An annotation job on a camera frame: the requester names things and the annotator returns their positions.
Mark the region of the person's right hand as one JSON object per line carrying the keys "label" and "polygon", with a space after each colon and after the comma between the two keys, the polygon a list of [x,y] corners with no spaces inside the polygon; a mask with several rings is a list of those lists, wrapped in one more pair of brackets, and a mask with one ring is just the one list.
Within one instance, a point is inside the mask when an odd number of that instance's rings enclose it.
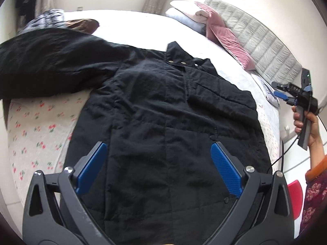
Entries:
{"label": "person's right hand", "polygon": [[293,111],[295,133],[299,136],[298,145],[307,150],[319,136],[318,118],[314,113],[305,111],[300,106],[293,106],[291,109]]}

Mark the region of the floral sleeve right forearm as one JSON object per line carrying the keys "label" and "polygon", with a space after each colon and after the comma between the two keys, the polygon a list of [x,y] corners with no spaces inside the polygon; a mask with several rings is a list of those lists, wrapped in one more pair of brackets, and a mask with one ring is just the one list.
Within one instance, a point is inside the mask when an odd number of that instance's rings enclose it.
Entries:
{"label": "floral sleeve right forearm", "polygon": [[307,188],[299,233],[310,226],[320,214],[323,201],[326,199],[326,155],[323,145],[314,143],[309,150],[310,169],[305,174]]}

